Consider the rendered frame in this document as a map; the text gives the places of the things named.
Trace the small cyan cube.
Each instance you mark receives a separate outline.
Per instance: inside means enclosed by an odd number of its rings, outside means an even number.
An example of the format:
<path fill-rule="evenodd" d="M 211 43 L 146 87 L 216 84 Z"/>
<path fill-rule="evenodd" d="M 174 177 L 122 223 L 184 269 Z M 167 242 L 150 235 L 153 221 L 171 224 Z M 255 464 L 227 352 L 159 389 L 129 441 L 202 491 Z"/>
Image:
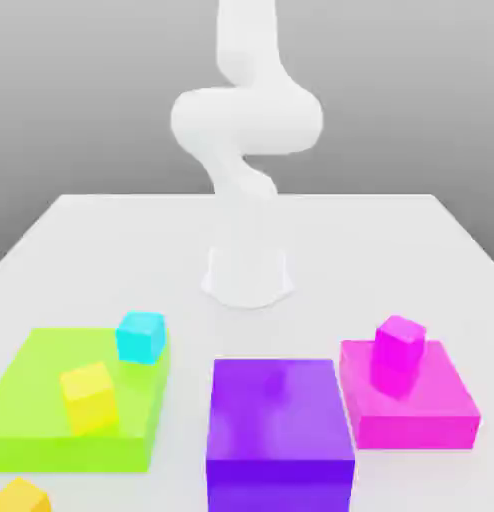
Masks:
<path fill-rule="evenodd" d="M 165 317 L 157 312 L 130 311 L 115 329 L 121 361 L 155 364 L 166 344 Z"/>

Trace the small magenta cube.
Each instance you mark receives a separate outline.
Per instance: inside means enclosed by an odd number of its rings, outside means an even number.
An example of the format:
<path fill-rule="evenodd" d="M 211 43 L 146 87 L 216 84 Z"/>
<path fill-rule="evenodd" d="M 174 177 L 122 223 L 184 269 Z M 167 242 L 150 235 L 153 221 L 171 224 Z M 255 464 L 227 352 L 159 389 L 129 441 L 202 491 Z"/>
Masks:
<path fill-rule="evenodd" d="M 426 328 L 399 315 L 377 329 L 370 361 L 370 380 L 380 392 L 396 399 L 414 386 L 425 351 Z"/>

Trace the small yellow cube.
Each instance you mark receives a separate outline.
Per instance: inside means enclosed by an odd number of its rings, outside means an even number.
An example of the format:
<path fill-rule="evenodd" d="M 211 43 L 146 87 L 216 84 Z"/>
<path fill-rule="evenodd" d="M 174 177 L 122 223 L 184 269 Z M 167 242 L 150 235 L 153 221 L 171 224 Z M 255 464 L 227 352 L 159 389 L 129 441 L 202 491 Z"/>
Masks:
<path fill-rule="evenodd" d="M 118 423 L 115 388 L 103 362 L 63 372 L 59 382 L 74 435 L 85 435 Z"/>

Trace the small orange cube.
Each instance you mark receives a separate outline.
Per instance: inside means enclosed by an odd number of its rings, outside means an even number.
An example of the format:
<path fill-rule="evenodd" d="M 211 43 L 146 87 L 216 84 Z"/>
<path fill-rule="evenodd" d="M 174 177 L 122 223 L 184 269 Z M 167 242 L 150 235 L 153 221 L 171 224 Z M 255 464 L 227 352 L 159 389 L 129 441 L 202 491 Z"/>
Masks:
<path fill-rule="evenodd" d="M 17 477 L 0 491 L 0 512 L 52 512 L 47 493 Z"/>

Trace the large purple box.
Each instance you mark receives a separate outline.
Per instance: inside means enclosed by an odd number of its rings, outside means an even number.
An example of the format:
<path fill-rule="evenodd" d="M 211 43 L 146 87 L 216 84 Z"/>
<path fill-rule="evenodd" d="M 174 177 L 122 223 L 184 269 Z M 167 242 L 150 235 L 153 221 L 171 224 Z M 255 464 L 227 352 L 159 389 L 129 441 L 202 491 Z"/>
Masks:
<path fill-rule="evenodd" d="M 215 360 L 208 512 L 349 512 L 354 469 L 332 360 Z"/>

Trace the large pink box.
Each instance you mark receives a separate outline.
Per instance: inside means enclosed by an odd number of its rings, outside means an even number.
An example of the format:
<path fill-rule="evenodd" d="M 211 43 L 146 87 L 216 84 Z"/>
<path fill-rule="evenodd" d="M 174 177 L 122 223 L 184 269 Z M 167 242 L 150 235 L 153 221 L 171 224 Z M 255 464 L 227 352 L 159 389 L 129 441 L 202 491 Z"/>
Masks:
<path fill-rule="evenodd" d="M 481 413 L 444 345 L 425 344 L 417 373 L 372 361 L 374 343 L 340 344 L 340 382 L 356 447 L 367 450 L 468 450 Z"/>

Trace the large green box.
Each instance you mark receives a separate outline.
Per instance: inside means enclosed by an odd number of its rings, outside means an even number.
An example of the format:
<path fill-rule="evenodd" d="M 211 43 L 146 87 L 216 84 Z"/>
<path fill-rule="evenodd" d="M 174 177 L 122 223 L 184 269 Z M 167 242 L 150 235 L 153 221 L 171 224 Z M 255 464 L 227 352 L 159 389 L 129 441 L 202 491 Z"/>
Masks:
<path fill-rule="evenodd" d="M 59 376 L 103 363 L 114 384 L 119 422 L 72 433 Z M 111 328 L 36 328 L 0 378 L 0 473 L 148 470 L 170 368 L 119 360 Z"/>

